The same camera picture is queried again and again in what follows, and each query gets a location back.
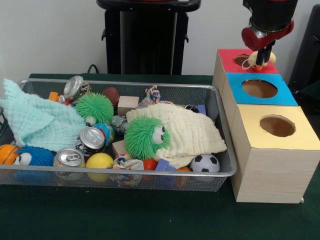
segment light green cloth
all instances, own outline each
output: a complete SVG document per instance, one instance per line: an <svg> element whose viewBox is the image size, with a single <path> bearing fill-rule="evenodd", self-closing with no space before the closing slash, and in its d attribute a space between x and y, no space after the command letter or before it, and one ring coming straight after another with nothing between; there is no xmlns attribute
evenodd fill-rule
<svg viewBox="0 0 320 240"><path fill-rule="evenodd" d="M27 94L8 79L4 79L3 88L4 99L0 99L0 105L18 146L55 152L75 147L86 123L73 107Z"/></svg>

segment wire mesh basket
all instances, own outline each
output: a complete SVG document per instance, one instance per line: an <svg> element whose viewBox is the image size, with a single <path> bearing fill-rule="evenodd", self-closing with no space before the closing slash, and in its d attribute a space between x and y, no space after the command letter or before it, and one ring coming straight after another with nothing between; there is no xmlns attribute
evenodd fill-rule
<svg viewBox="0 0 320 240"><path fill-rule="evenodd" d="M68 80L26 79L20 82L21 89L28 94L37 94L47 99L50 92L64 91ZM121 96L145 97L146 86L151 83L89 81L93 92L115 87ZM176 191L216 192L237 170L236 158L226 116L219 92L209 85L161 84L158 86L161 100L177 105L205 105L207 116L215 122L227 150L216 154L220 172L142 171L114 170L78 167L0 165L0 184L33 186L66 186L90 188L135 188ZM0 145L14 140L7 120L2 115ZM112 147L104 150L114 157Z"/></svg>

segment brown ball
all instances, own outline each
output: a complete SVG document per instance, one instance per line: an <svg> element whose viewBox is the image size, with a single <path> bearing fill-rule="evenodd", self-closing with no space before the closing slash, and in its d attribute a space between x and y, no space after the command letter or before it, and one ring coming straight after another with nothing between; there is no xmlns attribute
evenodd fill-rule
<svg viewBox="0 0 320 240"><path fill-rule="evenodd" d="M102 94L105 95L112 102L114 108L118 106L120 95L115 87L106 88L102 91Z"/></svg>

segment toy pile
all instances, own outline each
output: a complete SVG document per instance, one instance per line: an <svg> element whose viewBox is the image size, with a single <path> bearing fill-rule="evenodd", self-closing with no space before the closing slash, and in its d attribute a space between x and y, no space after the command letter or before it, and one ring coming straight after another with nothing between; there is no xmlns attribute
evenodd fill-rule
<svg viewBox="0 0 320 240"><path fill-rule="evenodd" d="M120 95L108 87L93 92L81 76L71 78L63 94L49 99L24 93L13 81L4 80L0 100L15 142L0 146L0 164L53 166L134 171L220 171L215 154L226 151L204 105L175 105L160 101L156 85L146 97ZM104 153L111 148L111 155ZM84 172L56 171L58 182L77 181ZM151 175L86 173L94 182L116 181L137 186ZM33 176L37 181L41 175ZM23 181L30 173L16 172ZM187 178L168 181L183 187Z"/></svg>

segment fuzzy toy eye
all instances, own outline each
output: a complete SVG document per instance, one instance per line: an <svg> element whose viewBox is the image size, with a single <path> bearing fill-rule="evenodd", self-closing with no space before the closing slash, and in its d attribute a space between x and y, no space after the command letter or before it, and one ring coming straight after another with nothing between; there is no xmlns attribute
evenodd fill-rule
<svg viewBox="0 0 320 240"><path fill-rule="evenodd" d="M22 153L20 156L17 156L14 161L14 165L23 165L28 166L31 162L31 154L28 152Z"/></svg>
<svg viewBox="0 0 320 240"><path fill-rule="evenodd" d="M85 118L85 124L89 127L92 127L97 123L96 119L93 116L87 116Z"/></svg>
<svg viewBox="0 0 320 240"><path fill-rule="evenodd" d="M165 127L164 126L156 126L154 128L154 132L152 134L152 141L154 144L162 144L164 142L164 134L165 134Z"/></svg>

